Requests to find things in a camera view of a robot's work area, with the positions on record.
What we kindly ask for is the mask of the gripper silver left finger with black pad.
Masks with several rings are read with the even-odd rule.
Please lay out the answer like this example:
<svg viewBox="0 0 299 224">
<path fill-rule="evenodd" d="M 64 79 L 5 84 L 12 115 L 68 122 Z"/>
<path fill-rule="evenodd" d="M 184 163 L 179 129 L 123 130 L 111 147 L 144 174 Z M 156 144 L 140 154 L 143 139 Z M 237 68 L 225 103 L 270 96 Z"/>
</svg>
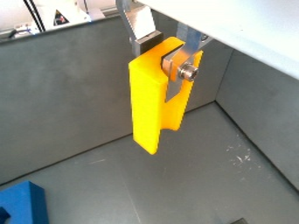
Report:
<svg viewBox="0 0 299 224">
<path fill-rule="evenodd" d="M 137 57 L 164 40 L 155 28 L 151 8 L 136 0 L 116 0 L 116 8 L 129 35 L 133 55 Z"/>
</svg>

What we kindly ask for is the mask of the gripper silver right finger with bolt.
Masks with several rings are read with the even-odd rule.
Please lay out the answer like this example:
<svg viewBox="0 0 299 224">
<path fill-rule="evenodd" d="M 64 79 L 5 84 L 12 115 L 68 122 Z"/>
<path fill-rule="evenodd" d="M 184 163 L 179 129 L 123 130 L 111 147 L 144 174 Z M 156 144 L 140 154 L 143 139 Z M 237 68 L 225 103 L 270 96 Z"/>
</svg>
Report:
<svg viewBox="0 0 299 224">
<path fill-rule="evenodd" d="M 168 77 L 167 101 L 180 93 L 183 82 L 195 80 L 199 70 L 199 66 L 193 64 L 195 54 L 212 41 L 212 37 L 183 23 L 177 24 L 176 38 L 184 43 L 161 58 L 161 69 Z"/>
</svg>

